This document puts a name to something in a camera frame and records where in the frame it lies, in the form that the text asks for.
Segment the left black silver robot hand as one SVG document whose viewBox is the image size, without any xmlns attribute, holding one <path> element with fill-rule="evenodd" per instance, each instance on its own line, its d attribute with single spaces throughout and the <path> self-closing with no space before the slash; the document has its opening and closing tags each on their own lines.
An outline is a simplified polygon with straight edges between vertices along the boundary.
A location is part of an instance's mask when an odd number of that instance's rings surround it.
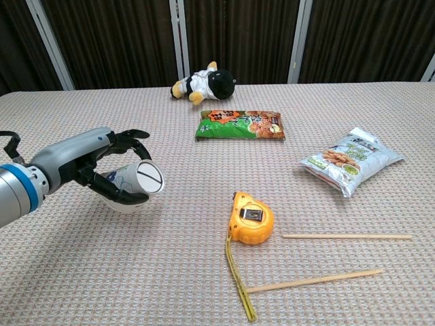
<svg viewBox="0 0 435 326">
<path fill-rule="evenodd" d="M 38 167 L 45 175 L 49 194 L 75 181 L 113 202 L 142 204 L 149 200 L 147 194 L 121 190 L 94 169 L 101 158 L 124 154 L 129 149 L 142 160 L 149 160 L 151 156 L 148 150 L 139 142 L 139 139 L 149 136 L 148 132 L 137 129 L 116 133 L 110 128 L 95 128 L 45 147 L 32 158 L 30 165 Z"/>
</svg>

